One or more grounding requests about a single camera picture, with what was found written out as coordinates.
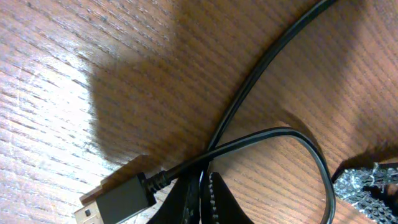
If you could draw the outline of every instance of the textured silver surface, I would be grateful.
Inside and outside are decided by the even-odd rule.
[[[398,170],[381,169],[378,164],[373,169],[346,169],[337,178],[333,187],[336,196],[352,204],[354,208],[377,223],[398,223],[391,209],[382,200],[373,198],[364,187],[378,187],[384,191],[387,184],[398,183]]]

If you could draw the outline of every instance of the table top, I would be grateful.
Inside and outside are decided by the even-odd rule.
[[[201,153],[256,60],[315,2],[1,1],[0,222],[74,223],[80,200]],[[331,173],[394,144],[397,23],[397,1],[338,1],[276,56],[222,142],[293,126]],[[322,218],[322,180],[292,139],[212,169],[255,223]],[[338,200],[334,223],[371,221]]]

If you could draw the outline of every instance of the cable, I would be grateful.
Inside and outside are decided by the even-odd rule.
[[[151,192],[156,192],[166,185],[169,185],[172,180],[178,178],[181,174],[192,170],[194,167],[204,167],[203,172],[206,172],[208,163],[225,153],[247,147],[251,144],[255,144],[259,141],[278,137],[278,136],[290,136],[297,139],[303,146],[307,148],[317,164],[321,173],[323,184],[325,185],[326,191],[326,207],[325,213],[321,223],[332,223],[333,217],[336,210],[336,198],[333,190],[333,184],[330,178],[330,173],[326,164],[326,160],[322,157],[320,151],[315,145],[306,137],[304,134],[292,129],[292,128],[272,128],[259,131],[248,136],[239,138],[237,140],[228,142],[221,146],[216,147],[220,141],[226,127],[229,125],[233,116],[241,106],[243,100],[249,94],[252,87],[256,84],[264,70],[272,62],[275,56],[293,39],[307,24],[309,24],[314,18],[321,14],[324,10],[328,9],[336,0],[322,0],[316,3],[309,11],[307,11],[298,21],[290,26],[261,56],[260,60],[252,69],[251,73],[246,77],[245,81],[239,87],[239,90],[235,93],[232,102],[225,110],[217,128],[211,138],[206,153],[191,159],[187,162],[171,168],[168,171],[162,171],[153,177],[146,180],[146,187]]]

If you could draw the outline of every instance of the wooden table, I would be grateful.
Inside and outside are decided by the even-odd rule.
[[[259,56],[315,2],[1,0],[0,223],[74,223],[79,198],[119,168],[107,183],[202,152]],[[338,1],[271,63],[223,142],[293,126],[318,141],[331,173],[387,150],[398,132],[397,24],[395,0]],[[294,140],[213,170],[255,223],[321,220],[322,180]],[[128,223],[148,221],[168,190]],[[338,200],[334,223],[372,222]]]

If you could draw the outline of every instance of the usb connector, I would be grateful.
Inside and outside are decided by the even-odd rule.
[[[116,224],[155,203],[153,193],[146,189],[145,175],[140,173],[76,211],[75,218],[77,224]]]

